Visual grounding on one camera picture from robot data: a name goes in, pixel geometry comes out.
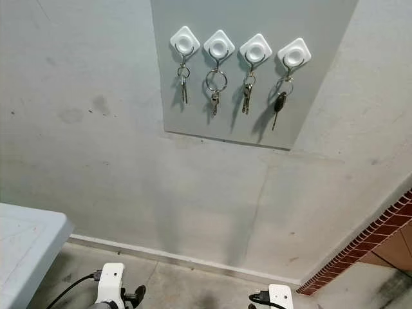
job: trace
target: white wall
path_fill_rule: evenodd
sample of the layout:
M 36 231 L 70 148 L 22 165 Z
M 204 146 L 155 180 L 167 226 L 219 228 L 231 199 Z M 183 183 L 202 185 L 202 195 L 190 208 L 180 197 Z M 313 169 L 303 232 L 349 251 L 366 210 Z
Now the white wall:
M 164 133 L 149 0 L 0 11 L 1 200 L 77 234 L 301 279 L 412 170 L 407 0 L 360 0 L 290 153 Z

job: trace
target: crack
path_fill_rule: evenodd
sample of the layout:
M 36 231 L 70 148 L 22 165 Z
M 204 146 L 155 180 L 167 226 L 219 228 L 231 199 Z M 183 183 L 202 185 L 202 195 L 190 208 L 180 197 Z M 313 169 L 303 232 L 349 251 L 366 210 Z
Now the crack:
M 247 257 L 247 254 L 248 254 L 248 251 L 249 251 L 250 239 L 251 239 L 252 234 L 253 234 L 253 231 L 254 231 L 254 229 L 255 229 L 256 218 L 258 217 L 259 203 L 260 203 L 261 197 L 262 197 L 262 195 L 263 195 L 263 190 L 265 189 L 265 184 L 266 184 L 266 182 L 267 182 L 267 180 L 268 180 L 268 177 L 269 177 L 269 172 L 270 172 L 270 166 L 268 166 L 268 167 L 266 168 L 265 177 L 263 178 L 263 183 L 262 183 L 262 186 L 261 186 L 261 188 L 260 188 L 259 195 L 258 195 L 258 197 L 257 197 L 255 213 L 254 213 L 254 215 L 253 215 L 253 220 L 252 220 L 252 226 L 251 226 L 251 228 L 250 228 L 250 233 L 249 233 L 248 238 L 247 238 L 246 251 L 245 251 L 245 253 L 244 253 L 244 255 L 243 255 L 243 260 Z
M 41 5 L 40 0 L 36 0 L 37 4 L 40 6 L 40 9 L 42 10 L 44 16 L 46 16 L 46 18 L 51 22 L 49 16 L 47 15 L 46 11 L 43 8 L 43 5 Z
M 159 265 L 159 261 L 156 262 L 156 265 L 154 266 L 152 273 L 150 274 L 149 278 L 147 278 L 147 281 L 146 281 L 146 284 L 145 284 L 146 287 L 148 286 L 150 279 L 152 278 L 153 274 L 155 273 L 157 265 Z

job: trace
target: concrete floor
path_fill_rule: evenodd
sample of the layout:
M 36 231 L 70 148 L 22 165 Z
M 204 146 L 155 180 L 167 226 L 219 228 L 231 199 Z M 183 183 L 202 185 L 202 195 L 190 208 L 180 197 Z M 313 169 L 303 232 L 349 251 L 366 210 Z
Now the concrete floor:
M 78 278 L 109 261 L 123 262 L 127 292 L 146 285 L 139 309 L 247 309 L 248 295 L 267 286 L 201 270 L 67 243 L 56 257 L 29 308 L 46 308 Z M 85 281 L 54 309 L 86 309 L 97 282 Z M 313 296 L 293 294 L 295 309 L 405 309 L 412 304 L 412 279 L 388 267 L 356 263 Z
M 29 308 L 46 308 L 67 286 L 101 269 L 109 261 L 125 264 L 123 282 L 126 292 L 134 292 L 137 286 L 146 285 L 146 296 L 139 309 L 247 309 L 249 294 L 267 290 L 266 285 L 242 279 L 67 243 L 44 277 Z M 84 281 L 53 308 L 86 309 L 96 295 L 97 282 Z M 294 294 L 293 300 L 295 309 L 318 309 L 313 297 Z

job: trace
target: silver key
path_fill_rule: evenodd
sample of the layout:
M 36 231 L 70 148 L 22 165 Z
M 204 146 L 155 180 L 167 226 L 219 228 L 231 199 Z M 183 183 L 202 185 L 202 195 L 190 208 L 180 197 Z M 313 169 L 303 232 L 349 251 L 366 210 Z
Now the silver key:
M 217 92 L 217 91 L 213 92 L 212 97 L 211 97 L 212 115 L 213 116 L 216 116 L 216 114 L 218 113 L 219 101 L 220 101 L 219 92 Z
M 186 78 L 182 76 L 180 80 L 180 85 L 182 86 L 182 102 L 188 104 L 187 101 L 187 89 L 186 89 Z
M 250 102 L 250 94 L 252 93 L 252 87 L 253 84 L 245 84 L 245 87 L 243 88 L 243 107 L 242 107 L 242 113 L 245 113 L 246 115 L 249 112 L 249 102 Z

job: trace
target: white plastic bracket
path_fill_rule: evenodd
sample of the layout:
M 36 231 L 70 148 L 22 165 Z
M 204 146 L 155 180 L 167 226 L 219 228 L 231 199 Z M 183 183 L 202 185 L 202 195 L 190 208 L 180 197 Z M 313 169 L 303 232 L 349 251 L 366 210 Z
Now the white plastic bracket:
M 218 30 L 209 37 L 205 44 L 203 44 L 203 48 L 207 53 L 209 53 L 210 49 L 212 56 L 217 59 L 222 59 L 225 56 L 228 57 L 235 50 L 232 41 L 223 30 Z
M 123 263 L 104 264 L 102 275 L 98 282 L 96 303 L 114 301 L 117 304 L 118 309 L 124 309 L 124 303 L 120 296 L 123 270 Z
M 178 50 L 178 52 L 188 55 L 199 49 L 200 43 L 188 26 L 181 27 L 171 38 L 170 44 Z
M 273 53 L 269 44 L 260 33 L 256 34 L 242 45 L 239 52 L 245 60 L 245 54 L 247 53 L 247 59 L 253 63 L 265 61 Z
M 298 37 L 293 42 L 287 44 L 284 48 L 277 52 L 279 60 L 283 64 L 283 57 L 286 65 L 293 68 L 294 66 L 302 65 L 310 61 L 312 55 L 304 40 Z
M 279 304 L 286 309 L 294 309 L 292 291 L 287 285 L 269 285 L 269 299 L 271 303 Z

